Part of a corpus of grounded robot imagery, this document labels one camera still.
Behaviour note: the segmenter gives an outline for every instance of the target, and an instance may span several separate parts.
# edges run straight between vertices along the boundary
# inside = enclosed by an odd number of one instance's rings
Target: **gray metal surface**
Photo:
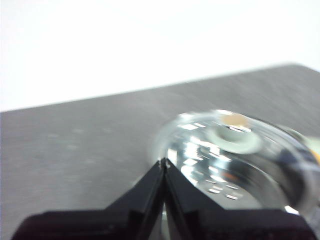
[[[106,207],[147,171],[164,123],[209,109],[320,136],[320,73],[287,65],[2,113],[1,239],[30,214]]]

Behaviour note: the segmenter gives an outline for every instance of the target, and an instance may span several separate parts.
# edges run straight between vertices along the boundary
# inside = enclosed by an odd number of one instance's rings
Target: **orange component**
[[[318,161],[318,164],[320,165],[320,154],[311,149],[310,149],[310,152],[312,153],[312,155],[315,157],[315,159]]]

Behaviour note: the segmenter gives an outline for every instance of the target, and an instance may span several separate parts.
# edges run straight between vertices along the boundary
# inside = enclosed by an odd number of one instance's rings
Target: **white background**
[[[320,71],[319,0],[3,0],[1,110],[281,63]]]

